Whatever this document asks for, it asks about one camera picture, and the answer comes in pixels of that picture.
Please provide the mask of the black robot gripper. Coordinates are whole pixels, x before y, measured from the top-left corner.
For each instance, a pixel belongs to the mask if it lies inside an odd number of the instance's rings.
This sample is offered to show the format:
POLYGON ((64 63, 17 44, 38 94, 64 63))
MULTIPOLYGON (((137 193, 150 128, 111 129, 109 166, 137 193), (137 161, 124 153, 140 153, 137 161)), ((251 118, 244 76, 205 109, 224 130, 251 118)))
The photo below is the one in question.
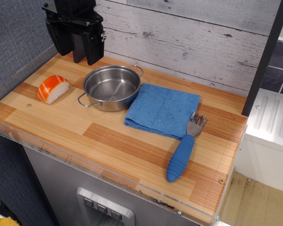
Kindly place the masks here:
POLYGON ((74 49, 72 34, 60 22, 78 24, 88 28, 93 28, 93 33, 83 33, 83 47, 88 65, 93 65, 104 56, 103 17, 96 11, 96 1, 94 0, 55 0, 53 3, 44 3, 42 9, 47 17, 53 21, 46 20, 49 35, 62 56, 70 53, 74 49))

